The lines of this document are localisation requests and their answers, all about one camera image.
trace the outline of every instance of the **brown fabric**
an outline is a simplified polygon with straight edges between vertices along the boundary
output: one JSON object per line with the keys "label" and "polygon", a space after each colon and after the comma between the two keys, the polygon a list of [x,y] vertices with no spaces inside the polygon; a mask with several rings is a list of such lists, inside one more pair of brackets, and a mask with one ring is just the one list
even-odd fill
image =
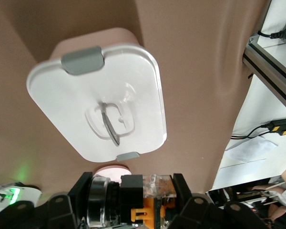
{"label": "brown fabric", "polygon": [[0,183],[68,191],[84,160],[26,90],[26,77],[64,39],[112,27],[133,32],[157,59],[168,138],[123,162],[134,174],[182,173],[193,192],[212,187],[247,93],[242,64],[267,0],[0,0]]}

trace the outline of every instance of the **green led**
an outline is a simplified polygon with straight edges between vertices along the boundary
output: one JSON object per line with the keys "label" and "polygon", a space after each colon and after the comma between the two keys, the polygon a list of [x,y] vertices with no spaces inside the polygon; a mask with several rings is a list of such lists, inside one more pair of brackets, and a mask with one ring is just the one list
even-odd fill
{"label": "green led", "polygon": [[19,196],[19,193],[20,193],[20,189],[19,188],[11,188],[10,189],[11,192],[14,192],[12,198],[11,198],[11,201],[10,201],[10,205],[15,203],[18,196]]}

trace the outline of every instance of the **black cable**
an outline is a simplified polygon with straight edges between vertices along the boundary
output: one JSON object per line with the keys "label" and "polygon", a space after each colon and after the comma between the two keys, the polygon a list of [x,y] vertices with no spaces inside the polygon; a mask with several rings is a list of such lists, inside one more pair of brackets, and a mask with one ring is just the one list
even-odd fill
{"label": "black cable", "polygon": [[253,73],[251,73],[251,74],[248,76],[248,79],[250,79],[252,76],[253,76]]}
{"label": "black cable", "polygon": [[268,133],[270,133],[270,131],[264,132],[264,133],[262,133],[262,134],[259,134],[259,135],[254,136],[254,137],[244,137],[244,138],[232,138],[232,137],[231,137],[231,139],[233,139],[233,140],[244,140],[244,139],[246,139],[246,138],[252,139],[252,138],[259,137],[259,136],[262,136],[262,135],[265,135],[265,134],[268,134]]}
{"label": "black cable", "polygon": [[237,136],[237,135],[231,135],[231,139],[232,139],[232,137],[233,138],[248,138],[255,130],[257,130],[258,128],[262,128],[262,127],[264,127],[265,125],[260,125],[260,126],[258,126],[258,127],[256,127],[256,128],[254,128],[248,135],[246,135],[246,136]]}
{"label": "black cable", "polygon": [[271,35],[269,35],[269,34],[264,34],[264,33],[262,33],[261,31],[258,31],[257,34],[258,34],[258,35],[261,35],[262,37],[271,38]]}
{"label": "black cable", "polygon": [[0,193],[0,197],[5,198],[7,195]]}
{"label": "black cable", "polygon": [[281,30],[280,32],[274,32],[272,34],[264,34],[261,31],[257,32],[258,35],[263,36],[263,37],[268,37],[270,39],[277,39],[277,38],[284,38],[286,39],[286,29]]}

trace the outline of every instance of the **white lid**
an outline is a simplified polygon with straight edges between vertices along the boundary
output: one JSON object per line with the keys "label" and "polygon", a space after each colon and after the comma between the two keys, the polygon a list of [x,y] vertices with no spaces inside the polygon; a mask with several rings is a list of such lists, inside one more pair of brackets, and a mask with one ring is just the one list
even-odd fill
{"label": "white lid", "polygon": [[[102,55],[104,65],[99,70],[80,75],[66,72],[64,57],[39,64],[27,79],[30,96],[89,161],[158,149],[166,140],[166,124],[156,60],[130,44],[105,48]],[[110,120],[107,128],[112,125],[111,135],[120,139],[119,146],[104,119]]]}

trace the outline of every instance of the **power adapter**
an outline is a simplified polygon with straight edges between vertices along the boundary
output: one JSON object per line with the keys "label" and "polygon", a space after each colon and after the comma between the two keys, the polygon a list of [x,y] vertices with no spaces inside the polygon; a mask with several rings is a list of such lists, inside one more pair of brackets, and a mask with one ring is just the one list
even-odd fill
{"label": "power adapter", "polygon": [[274,120],[265,126],[271,133],[278,133],[281,136],[286,135],[286,119]]}
{"label": "power adapter", "polygon": [[259,35],[261,35],[261,36],[263,36],[263,37],[268,37],[268,38],[270,38],[270,39],[278,39],[278,38],[280,38],[280,39],[286,39],[286,29],[281,30],[280,32],[274,32],[274,33],[272,33],[272,34],[270,34],[270,35],[264,34],[264,33],[262,33],[261,31],[258,31],[257,34],[259,34]]}

